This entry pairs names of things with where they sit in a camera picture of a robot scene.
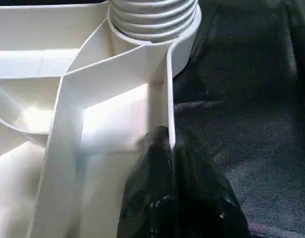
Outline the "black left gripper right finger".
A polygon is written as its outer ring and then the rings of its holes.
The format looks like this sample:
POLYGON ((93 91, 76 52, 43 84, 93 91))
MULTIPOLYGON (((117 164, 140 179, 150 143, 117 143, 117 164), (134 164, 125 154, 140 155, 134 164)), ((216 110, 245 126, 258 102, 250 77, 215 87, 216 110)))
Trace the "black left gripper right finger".
POLYGON ((176 131, 174 158, 180 236, 251 237, 230 182, 190 131, 176 131))

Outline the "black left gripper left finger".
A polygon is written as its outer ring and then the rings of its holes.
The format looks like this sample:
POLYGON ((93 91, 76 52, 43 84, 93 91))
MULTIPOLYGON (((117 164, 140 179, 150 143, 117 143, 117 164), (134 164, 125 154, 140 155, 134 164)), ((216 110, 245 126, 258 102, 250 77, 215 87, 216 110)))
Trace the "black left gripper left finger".
POLYGON ((126 180, 118 238, 173 238, 177 189, 168 128, 146 134, 139 158, 126 180))

